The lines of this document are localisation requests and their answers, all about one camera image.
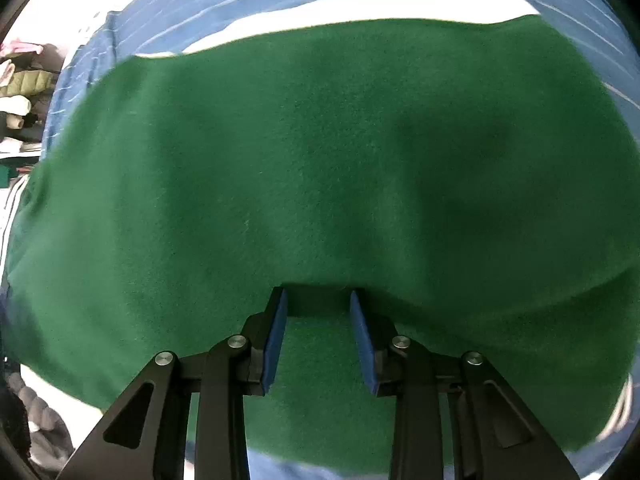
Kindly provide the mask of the blue striped bed cover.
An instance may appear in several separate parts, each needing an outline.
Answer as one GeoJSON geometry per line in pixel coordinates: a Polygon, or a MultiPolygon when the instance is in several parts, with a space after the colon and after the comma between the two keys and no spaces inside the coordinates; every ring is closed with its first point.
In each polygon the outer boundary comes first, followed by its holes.
{"type": "MultiPolygon", "coordinates": [[[[70,47],[43,130],[49,151],[87,90],[137,54],[179,53],[248,16],[316,0],[74,0],[88,12],[70,47]]],[[[638,32],[615,0],[525,0],[582,52],[631,133],[639,132],[638,32]]]]}

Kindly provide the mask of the pile of clothes at side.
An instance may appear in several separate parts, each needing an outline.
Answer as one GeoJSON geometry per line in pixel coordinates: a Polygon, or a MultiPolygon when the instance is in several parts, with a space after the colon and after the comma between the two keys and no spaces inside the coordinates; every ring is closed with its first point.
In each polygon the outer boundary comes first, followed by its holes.
{"type": "Polygon", "coordinates": [[[53,44],[19,39],[1,45],[1,188],[36,162],[43,152],[53,91],[64,53],[53,44]]]}

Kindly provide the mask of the green and cream varsity jacket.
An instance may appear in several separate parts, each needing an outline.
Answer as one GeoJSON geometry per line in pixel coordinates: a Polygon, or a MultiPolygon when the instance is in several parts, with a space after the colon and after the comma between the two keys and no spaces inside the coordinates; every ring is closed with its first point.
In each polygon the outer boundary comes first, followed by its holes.
{"type": "Polygon", "coordinates": [[[107,408],[155,353],[290,320],[248,442],[355,474],[390,461],[348,304],[483,352],[564,450],[610,419],[639,337],[639,153],[589,62],[536,14],[337,0],[133,56],[79,100],[15,217],[11,356],[107,408]]]}

